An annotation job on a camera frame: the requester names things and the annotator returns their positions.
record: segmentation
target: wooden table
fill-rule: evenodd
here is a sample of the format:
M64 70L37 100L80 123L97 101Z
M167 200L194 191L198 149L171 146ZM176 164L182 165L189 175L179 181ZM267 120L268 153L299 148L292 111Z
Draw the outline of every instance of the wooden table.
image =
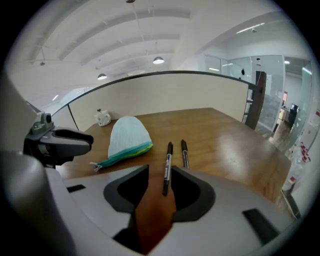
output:
M172 165L182 167L181 139L187 142L190 169L241 182L272 202L280 194L291 162L275 146L239 121L212 108L188 109L137 116L148 130L153 148L136 158L118 162L98 173L89 162L108 158L115 120L91 126L89 153L57 166L62 178L77 178L149 165L149 185L138 205L136 222L143 253L148 253L170 230L176 211L171 188L162 195L168 142L173 143Z

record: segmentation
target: glass door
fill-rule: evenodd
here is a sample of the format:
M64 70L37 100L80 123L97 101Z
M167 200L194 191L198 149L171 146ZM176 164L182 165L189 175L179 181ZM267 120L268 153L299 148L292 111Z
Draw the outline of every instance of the glass door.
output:
M300 103L299 105L292 104L290 115L291 118L296 115L291 132L289 134L289 145L288 148L292 147L298 136L302 131L302 127L306 121L307 113L310 109L310 102L311 102L311 91L312 91L312 70L311 70L311 63L309 61L303 68L302 68L302 86L300 91Z

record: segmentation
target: curved railing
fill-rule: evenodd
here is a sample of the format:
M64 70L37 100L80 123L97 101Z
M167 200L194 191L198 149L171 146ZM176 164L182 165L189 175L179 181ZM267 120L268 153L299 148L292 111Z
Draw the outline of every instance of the curved railing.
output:
M256 86L225 75L201 71L161 71L114 80L74 98L52 119L56 125L81 131L96 121L97 109L108 110L112 119L157 112L214 108L250 126Z

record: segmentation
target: ceiling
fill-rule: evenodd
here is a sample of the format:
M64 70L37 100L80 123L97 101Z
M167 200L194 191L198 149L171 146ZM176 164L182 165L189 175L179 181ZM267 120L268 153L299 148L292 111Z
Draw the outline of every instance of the ceiling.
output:
M310 61L302 58L295 57L284 57L285 61L289 61L290 64L285 65L285 72L289 74L294 74L302 78L302 68L310 65Z
M54 0L30 21L10 66L74 62L109 75L175 51L199 5L192 0Z
M19 35L6 68L26 100L42 98L39 106L137 71L179 69L225 31L278 10L268 0L51 0ZM163 64L153 64L157 56ZM97 80L100 73L108 78Z

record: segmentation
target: small white figurine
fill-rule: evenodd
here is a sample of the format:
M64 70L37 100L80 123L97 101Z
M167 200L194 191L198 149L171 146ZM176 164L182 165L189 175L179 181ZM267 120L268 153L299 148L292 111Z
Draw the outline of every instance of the small white figurine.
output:
M108 110L101 111L101 108L97 109L98 114L94 115L95 120L99 126L106 126L111 122L111 116Z

